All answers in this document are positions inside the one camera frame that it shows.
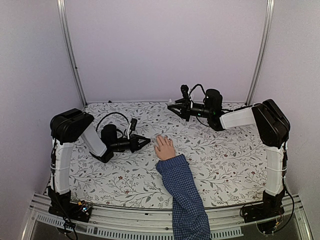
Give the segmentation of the clear nail polish bottle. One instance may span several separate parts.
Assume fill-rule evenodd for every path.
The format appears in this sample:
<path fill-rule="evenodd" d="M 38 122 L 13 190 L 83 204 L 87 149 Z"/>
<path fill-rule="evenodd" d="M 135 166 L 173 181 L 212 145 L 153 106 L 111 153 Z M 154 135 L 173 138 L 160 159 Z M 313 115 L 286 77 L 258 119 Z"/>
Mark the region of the clear nail polish bottle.
<path fill-rule="evenodd" d="M 175 101 L 172 100 L 172 99 L 169 99 L 169 101 L 167 102 L 168 105 L 174 105 L 175 104 Z"/>

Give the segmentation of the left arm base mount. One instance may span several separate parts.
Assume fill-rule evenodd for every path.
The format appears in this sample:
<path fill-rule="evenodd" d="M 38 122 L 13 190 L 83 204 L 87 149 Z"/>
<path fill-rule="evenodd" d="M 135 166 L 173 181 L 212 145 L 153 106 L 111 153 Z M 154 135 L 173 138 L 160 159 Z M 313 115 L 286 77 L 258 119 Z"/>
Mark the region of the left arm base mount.
<path fill-rule="evenodd" d="M 64 194 L 49 191 L 48 196 L 51 200 L 48 210 L 50 214 L 80 222 L 89 222 L 92 214 L 91 205 L 84 200 L 78 203 L 72 203 L 71 191 Z"/>

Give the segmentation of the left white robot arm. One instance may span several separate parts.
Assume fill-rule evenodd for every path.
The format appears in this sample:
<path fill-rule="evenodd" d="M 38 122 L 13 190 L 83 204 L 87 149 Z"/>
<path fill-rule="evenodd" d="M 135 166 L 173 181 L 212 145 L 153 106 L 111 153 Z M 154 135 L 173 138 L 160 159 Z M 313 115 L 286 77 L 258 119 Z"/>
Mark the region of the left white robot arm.
<path fill-rule="evenodd" d="M 111 160 L 115 152 L 129 150 L 134 153 L 151 142 L 150 138 L 134 133 L 138 122 L 135 118 L 126 121 L 127 130 L 121 136 L 118 136 L 121 131 L 114 124 L 107 124 L 98 132 L 98 127 L 93 125 L 94 119 L 91 114 L 73 108 L 54 116 L 50 121 L 50 214 L 82 222 L 88 222 L 91 216 L 92 210 L 87 202 L 71 202 L 70 164 L 77 140 L 83 140 L 91 156 L 104 164 Z"/>

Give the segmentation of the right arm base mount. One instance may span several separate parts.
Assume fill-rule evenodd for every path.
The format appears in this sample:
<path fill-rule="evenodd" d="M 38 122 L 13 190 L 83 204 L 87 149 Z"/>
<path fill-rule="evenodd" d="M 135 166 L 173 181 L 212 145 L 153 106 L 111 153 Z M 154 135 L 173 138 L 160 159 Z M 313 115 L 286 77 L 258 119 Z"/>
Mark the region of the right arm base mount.
<path fill-rule="evenodd" d="M 240 211 L 240 216 L 244 219 L 245 223 L 255 222 L 282 215 L 284 207 L 282 199 L 285 196 L 285 190 L 281 191 L 275 196 L 266 193 L 262 194 L 262 203 L 253 205 L 244 205 Z"/>

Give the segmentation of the person's bare hand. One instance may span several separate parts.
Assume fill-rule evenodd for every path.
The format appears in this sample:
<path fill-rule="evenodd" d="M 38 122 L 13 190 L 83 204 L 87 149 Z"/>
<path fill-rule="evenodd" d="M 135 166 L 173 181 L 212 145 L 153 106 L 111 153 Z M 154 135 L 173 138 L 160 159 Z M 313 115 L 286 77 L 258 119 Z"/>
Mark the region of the person's bare hand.
<path fill-rule="evenodd" d="M 158 135 L 156 137 L 156 142 L 157 144 L 154 147 L 154 150 L 161 161 L 170 160 L 176 156 L 172 139 L 169 139 L 167 136 L 163 137 Z"/>

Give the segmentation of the blue checkered sleeve forearm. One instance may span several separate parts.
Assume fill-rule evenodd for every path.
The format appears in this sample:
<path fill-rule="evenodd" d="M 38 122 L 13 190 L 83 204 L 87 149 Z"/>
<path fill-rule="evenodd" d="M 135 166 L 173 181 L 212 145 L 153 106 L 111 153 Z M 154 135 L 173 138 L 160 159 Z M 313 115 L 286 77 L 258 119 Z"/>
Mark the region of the blue checkered sleeve forearm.
<path fill-rule="evenodd" d="M 195 185 L 186 157 L 181 154 L 159 161 L 165 189 L 172 196 L 172 228 L 175 240 L 209 240 L 211 230 L 208 215 Z"/>

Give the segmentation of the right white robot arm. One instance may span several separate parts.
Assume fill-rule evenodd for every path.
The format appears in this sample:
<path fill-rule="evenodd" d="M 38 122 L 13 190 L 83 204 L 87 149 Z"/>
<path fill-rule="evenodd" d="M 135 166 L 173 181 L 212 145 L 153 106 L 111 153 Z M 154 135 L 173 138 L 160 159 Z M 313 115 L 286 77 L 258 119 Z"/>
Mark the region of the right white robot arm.
<path fill-rule="evenodd" d="M 191 116 L 205 118 L 208 126 L 216 132 L 256 125 L 265 146 L 267 160 L 267 181 L 262 204 L 257 212 L 262 218 L 282 213 L 282 199 L 287 191 L 284 177 L 287 172 L 287 142 L 291 126 L 278 105 L 272 99 L 267 99 L 262 103 L 226 110 L 222 107 L 223 97 L 216 89 L 204 92 L 203 103 L 192 100 L 192 90 L 187 85 L 182 85 L 180 90 L 182 98 L 170 102 L 167 108 L 186 121 Z"/>

